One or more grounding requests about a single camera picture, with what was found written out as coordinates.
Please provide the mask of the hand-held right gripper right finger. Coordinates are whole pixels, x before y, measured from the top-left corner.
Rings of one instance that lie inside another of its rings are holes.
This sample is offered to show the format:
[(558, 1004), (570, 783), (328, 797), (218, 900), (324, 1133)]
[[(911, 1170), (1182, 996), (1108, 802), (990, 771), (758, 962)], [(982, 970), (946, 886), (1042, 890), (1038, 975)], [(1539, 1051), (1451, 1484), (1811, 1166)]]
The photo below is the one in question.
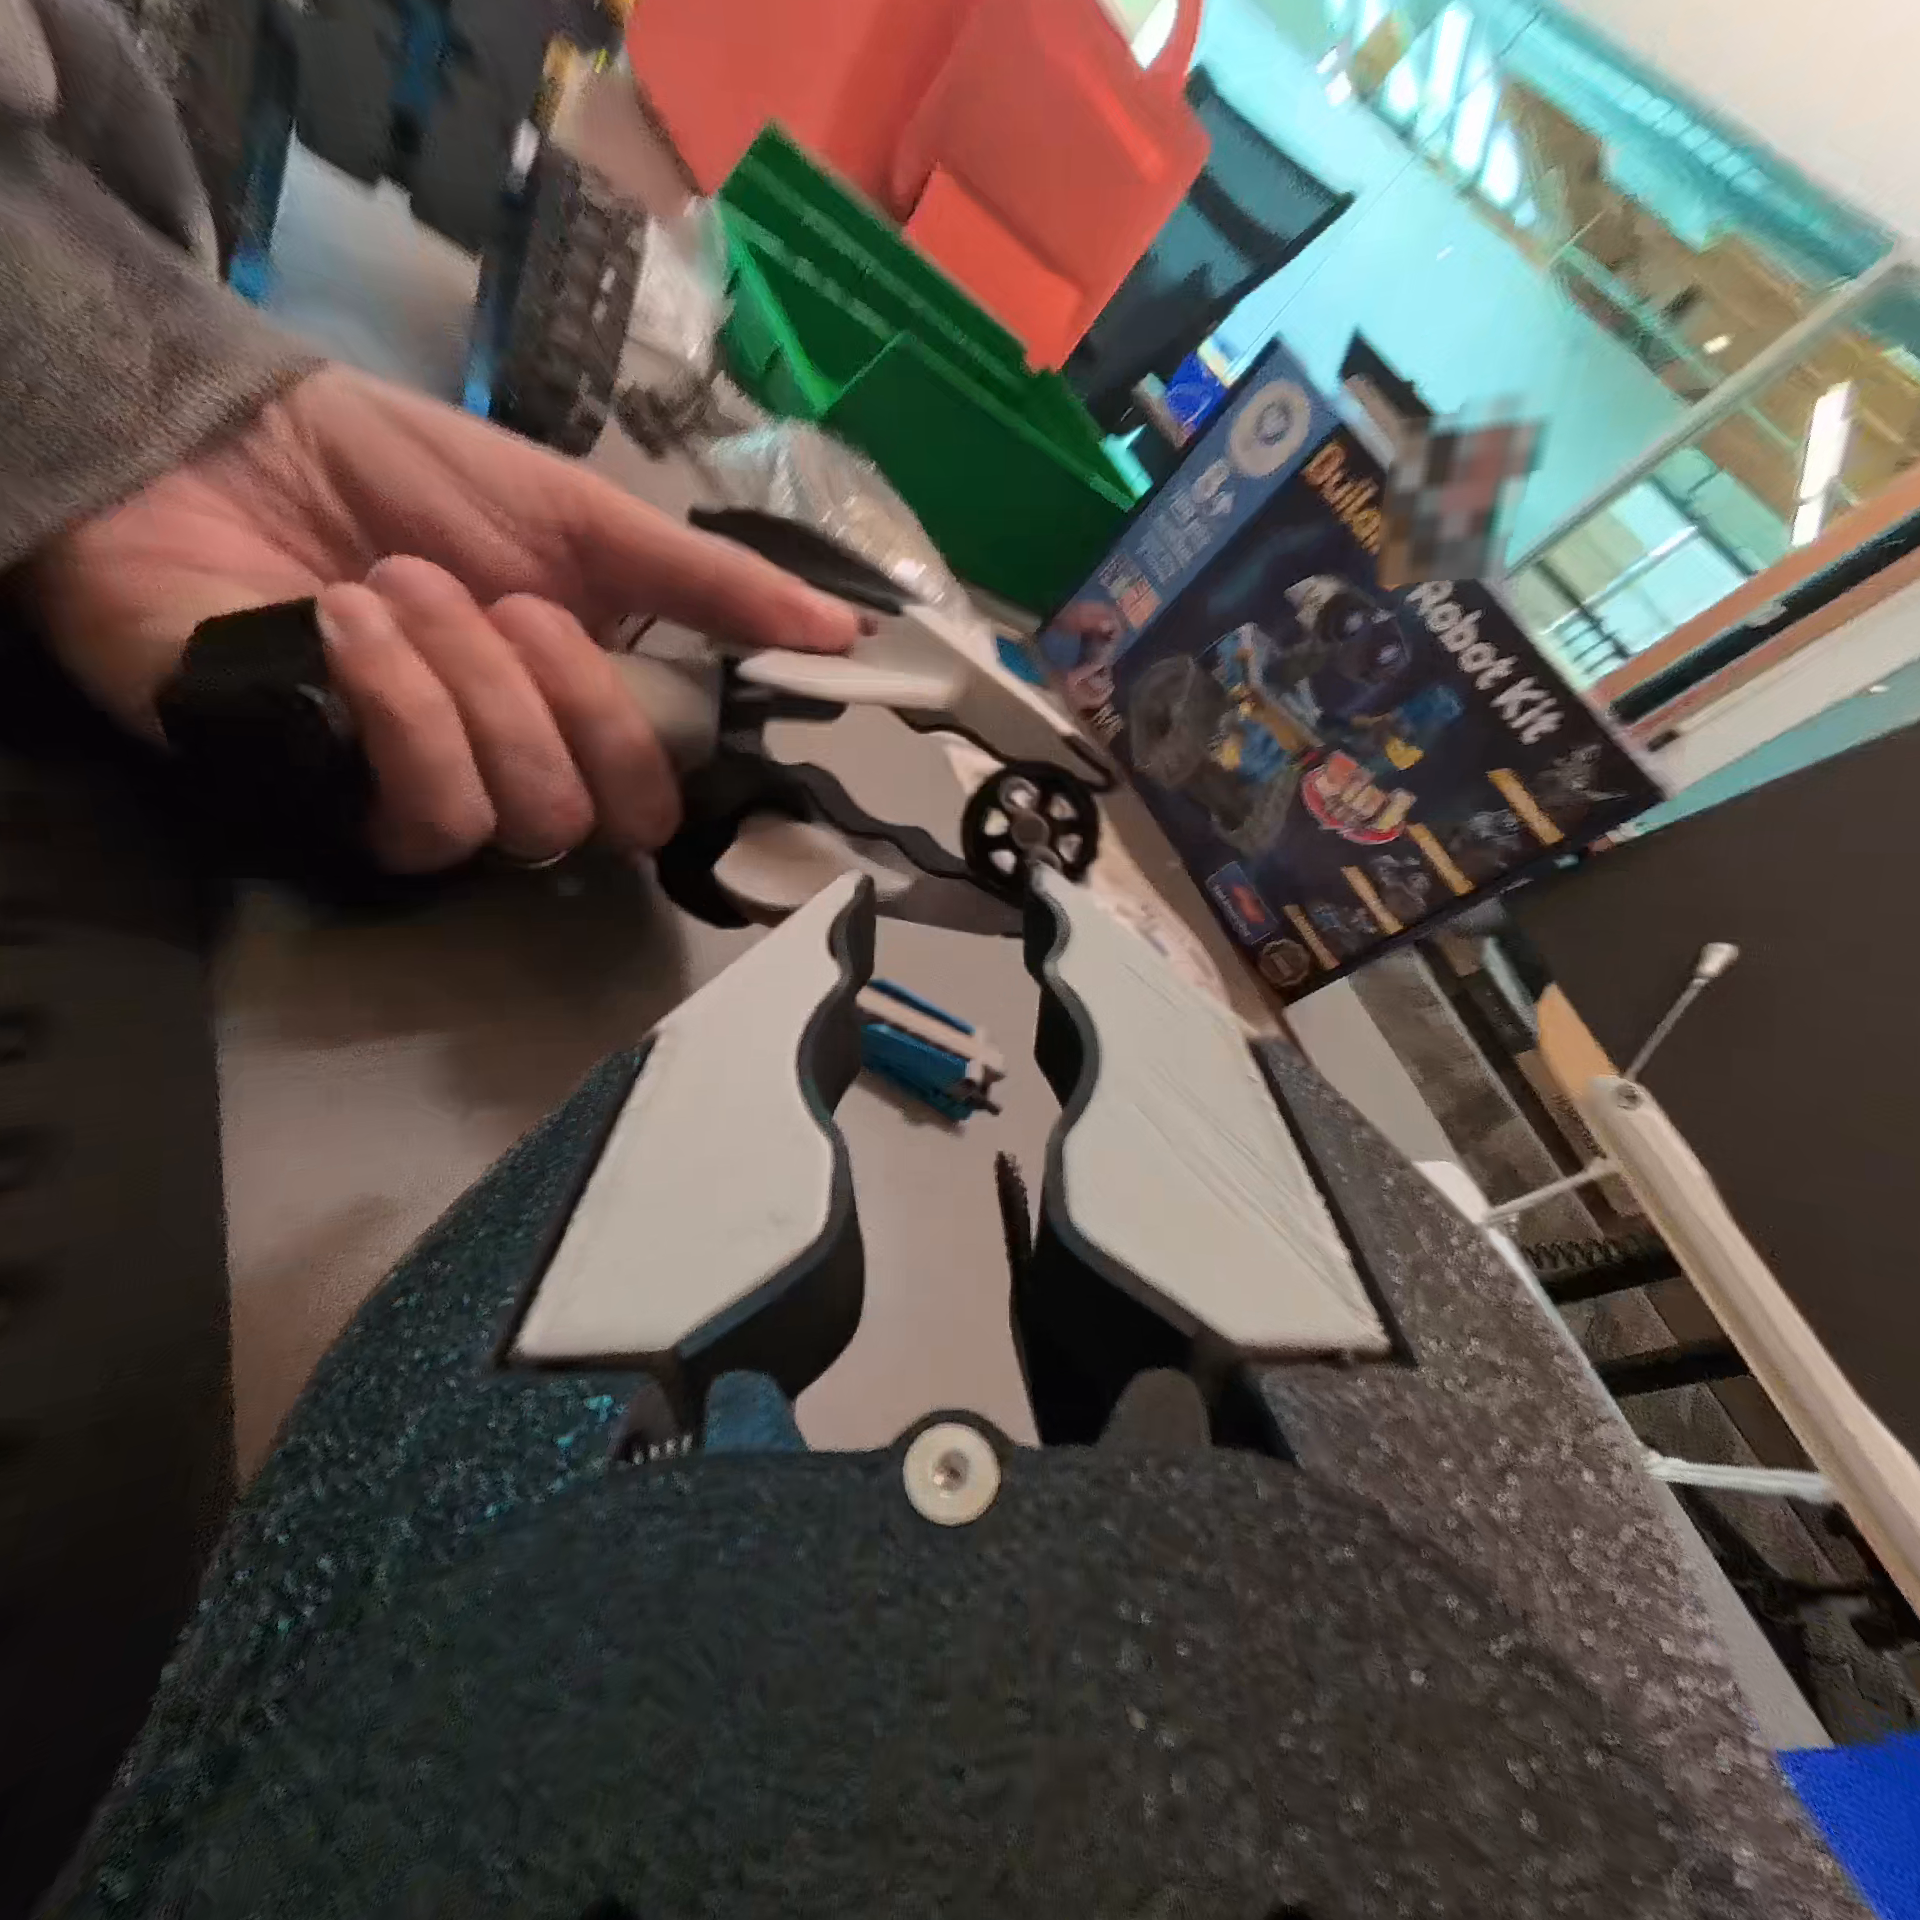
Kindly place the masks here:
[(1055, 871), (1029, 883), (1024, 962), (1063, 1252), (1226, 1359), (1384, 1359), (1352, 1242), (1229, 1004)]

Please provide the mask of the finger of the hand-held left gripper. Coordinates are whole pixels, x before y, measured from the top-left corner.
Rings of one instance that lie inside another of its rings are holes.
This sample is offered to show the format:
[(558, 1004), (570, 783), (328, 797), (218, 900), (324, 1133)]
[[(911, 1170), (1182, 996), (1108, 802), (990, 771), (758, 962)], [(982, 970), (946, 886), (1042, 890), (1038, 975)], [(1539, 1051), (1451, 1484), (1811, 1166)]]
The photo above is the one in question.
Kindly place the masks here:
[(878, 915), (928, 928), (1020, 928), (999, 896), (943, 838), (892, 823), (810, 760), (715, 760), (704, 767), (704, 828), (718, 837), (706, 872), (749, 923), (778, 923), (830, 885), (869, 880)]
[(763, 646), (736, 653), (734, 701), (789, 722), (878, 709), (903, 727), (966, 742), (997, 765), (1045, 764), (1092, 792), (1112, 790), (1112, 767), (1039, 694), (1008, 679), (990, 628), (954, 626), (925, 607), (878, 615), (844, 655)]

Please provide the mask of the toy tracked robot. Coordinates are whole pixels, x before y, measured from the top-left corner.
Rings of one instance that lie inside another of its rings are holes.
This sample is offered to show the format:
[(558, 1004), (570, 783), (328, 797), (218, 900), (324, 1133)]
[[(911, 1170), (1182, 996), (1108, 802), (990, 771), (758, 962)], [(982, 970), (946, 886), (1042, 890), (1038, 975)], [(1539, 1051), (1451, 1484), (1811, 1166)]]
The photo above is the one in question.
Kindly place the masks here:
[(588, 454), (615, 410), (644, 212), (563, 151), (560, 98), (604, 70), (618, 2), (256, 4), (228, 285), (271, 288), (295, 146), (362, 186), (395, 186), (422, 229), (476, 255), (464, 404)]

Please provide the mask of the black perforated mat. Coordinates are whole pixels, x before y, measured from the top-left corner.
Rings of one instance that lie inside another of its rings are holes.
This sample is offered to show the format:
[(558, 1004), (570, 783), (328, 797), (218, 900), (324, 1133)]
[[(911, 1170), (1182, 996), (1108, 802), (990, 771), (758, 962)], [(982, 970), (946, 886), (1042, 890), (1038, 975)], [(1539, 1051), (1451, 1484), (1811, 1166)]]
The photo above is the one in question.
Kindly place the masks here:
[(207, 915), (160, 792), (5, 738), (2, 1914), (147, 1718), (232, 1499)]

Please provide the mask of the green plastic bin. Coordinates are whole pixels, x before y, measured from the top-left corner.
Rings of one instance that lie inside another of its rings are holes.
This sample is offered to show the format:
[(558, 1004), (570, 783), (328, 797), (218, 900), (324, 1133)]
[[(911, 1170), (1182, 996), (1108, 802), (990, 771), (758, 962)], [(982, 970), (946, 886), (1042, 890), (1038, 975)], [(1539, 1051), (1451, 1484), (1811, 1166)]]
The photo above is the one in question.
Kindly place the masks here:
[(715, 210), (734, 383), (869, 458), (965, 583), (1060, 605), (1136, 508), (1072, 389), (780, 124)]

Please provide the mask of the person's left forearm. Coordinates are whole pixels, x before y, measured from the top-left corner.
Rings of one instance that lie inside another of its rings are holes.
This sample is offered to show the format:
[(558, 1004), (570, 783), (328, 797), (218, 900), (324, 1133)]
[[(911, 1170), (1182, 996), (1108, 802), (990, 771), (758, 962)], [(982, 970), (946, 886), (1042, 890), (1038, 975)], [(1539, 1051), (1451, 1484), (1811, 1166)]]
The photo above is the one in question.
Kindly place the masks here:
[(2, 567), (320, 367), (218, 272), (172, 91), (117, 4), (2, 4)]

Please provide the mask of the black toy wheel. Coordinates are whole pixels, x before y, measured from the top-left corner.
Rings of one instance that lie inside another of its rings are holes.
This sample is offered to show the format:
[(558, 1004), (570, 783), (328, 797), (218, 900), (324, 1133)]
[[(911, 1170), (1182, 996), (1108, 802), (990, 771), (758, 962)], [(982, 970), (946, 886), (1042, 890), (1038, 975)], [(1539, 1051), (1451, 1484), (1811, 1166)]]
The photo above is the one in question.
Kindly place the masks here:
[[(1053, 840), (1048, 854), (1013, 859), (1002, 844), (1002, 808), (1018, 802), (1047, 814)], [(962, 859), (988, 894), (1020, 906), (1039, 871), (1084, 880), (1098, 859), (1100, 828), (1098, 796), (1085, 780), (1053, 760), (1015, 758), (988, 774), (965, 802)]]

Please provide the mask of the black office chair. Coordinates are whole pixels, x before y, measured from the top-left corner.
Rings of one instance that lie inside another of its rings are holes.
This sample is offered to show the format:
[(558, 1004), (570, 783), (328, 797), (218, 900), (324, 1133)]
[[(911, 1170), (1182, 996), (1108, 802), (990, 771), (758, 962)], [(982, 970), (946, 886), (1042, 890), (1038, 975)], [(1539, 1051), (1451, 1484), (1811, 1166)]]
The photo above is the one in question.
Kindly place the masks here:
[(1106, 434), (1130, 423), (1146, 380), (1171, 381), (1245, 296), (1352, 205), (1352, 191), (1288, 158), (1204, 67), (1188, 72), (1183, 95), (1206, 131), (1206, 162), (1063, 371)]

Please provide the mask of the black board panel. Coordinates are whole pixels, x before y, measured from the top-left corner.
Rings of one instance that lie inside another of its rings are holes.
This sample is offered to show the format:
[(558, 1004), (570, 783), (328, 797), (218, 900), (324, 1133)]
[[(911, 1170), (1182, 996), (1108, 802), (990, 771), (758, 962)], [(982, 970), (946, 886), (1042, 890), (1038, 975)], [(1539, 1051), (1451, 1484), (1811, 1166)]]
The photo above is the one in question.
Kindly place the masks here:
[(1640, 1083), (1916, 1459), (1916, 727), (1532, 883), (1525, 940), (1624, 1068), (1710, 942), (1740, 946)]

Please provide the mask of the dark blue robot kit box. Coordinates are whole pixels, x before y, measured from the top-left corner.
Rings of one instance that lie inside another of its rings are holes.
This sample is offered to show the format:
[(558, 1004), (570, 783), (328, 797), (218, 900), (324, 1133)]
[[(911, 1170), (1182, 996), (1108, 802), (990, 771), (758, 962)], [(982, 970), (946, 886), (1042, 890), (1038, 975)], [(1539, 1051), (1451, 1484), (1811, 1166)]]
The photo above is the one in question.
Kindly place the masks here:
[(1271, 343), (1036, 652), (1283, 1004), (1667, 799), (1486, 583), (1384, 584), (1384, 468)]

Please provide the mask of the black track pieces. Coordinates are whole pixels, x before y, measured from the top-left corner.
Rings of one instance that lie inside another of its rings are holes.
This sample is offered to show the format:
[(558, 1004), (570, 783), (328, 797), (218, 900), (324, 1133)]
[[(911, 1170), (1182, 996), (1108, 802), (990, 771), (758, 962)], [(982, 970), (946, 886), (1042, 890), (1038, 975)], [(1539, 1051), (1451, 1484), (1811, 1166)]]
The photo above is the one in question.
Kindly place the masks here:
[(634, 380), (615, 389), (611, 419), (628, 443), (662, 460), (676, 448), (700, 448), (739, 432), (730, 395), (718, 375), (676, 375), (662, 386)]

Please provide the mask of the blue grey brick assembly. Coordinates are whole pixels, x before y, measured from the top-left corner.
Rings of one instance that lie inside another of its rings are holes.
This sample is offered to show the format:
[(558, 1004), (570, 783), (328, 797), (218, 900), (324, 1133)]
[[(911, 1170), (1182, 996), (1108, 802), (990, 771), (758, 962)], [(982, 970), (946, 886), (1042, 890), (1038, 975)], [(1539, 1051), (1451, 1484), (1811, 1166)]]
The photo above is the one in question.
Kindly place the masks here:
[(976, 1024), (876, 979), (855, 994), (862, 1069), (946, 1123), (1002, 1114), (1003, 1055)]

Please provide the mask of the blue plastic bin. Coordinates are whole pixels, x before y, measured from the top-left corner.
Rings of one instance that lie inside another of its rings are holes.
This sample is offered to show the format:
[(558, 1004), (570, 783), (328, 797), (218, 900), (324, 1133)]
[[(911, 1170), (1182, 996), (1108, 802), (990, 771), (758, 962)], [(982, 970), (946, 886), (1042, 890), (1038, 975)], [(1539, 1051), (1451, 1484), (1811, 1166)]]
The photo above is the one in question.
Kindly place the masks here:
[(1917, 1915), (1917, 1733), (1782, 1748), (1786, 1778), (1878, 1917)]

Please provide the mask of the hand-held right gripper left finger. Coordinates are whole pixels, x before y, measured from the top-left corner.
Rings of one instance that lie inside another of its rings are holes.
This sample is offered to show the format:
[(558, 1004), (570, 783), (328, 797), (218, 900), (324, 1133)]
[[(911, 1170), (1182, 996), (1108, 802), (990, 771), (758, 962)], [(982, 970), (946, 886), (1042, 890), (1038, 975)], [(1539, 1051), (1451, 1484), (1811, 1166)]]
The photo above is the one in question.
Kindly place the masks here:
[(512, 1336), (539, 1370), (823, 1374), (863, 1299), (847, 1141), (876, 890), (831, 880), (655, 1024)]

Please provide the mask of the large clear plastic bag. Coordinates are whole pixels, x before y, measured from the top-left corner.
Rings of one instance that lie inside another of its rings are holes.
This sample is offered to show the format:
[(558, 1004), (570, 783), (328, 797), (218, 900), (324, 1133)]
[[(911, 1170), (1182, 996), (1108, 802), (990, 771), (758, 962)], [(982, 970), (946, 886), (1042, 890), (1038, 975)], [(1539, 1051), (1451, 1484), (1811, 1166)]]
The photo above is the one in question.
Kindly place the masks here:
[(962, 583), (895, 486), (863, 452), (816, 423), (773, 419), (739, 428), (692, 462), (723, 511), (831, 546), (906, 599), (965, 605)]

